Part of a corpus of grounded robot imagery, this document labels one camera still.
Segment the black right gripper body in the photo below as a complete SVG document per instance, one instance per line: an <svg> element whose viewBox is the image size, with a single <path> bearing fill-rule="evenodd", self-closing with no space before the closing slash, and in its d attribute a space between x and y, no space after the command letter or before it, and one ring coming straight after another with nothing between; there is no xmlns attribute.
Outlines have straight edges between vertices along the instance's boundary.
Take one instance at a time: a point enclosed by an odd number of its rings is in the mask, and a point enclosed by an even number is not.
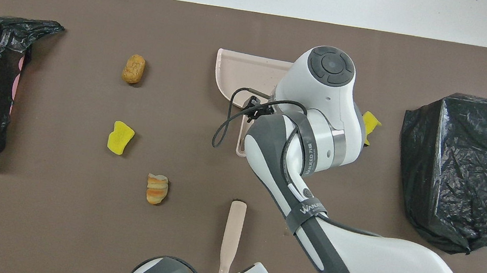
<svg viewBox="0 0 487 273"><path fill-rule="evenodd" d="M270 105L263 106L261 100L257 96L251 96L248 101L247 108L248 120L256 120L261 116L270 115L272 107Z"/></svg>

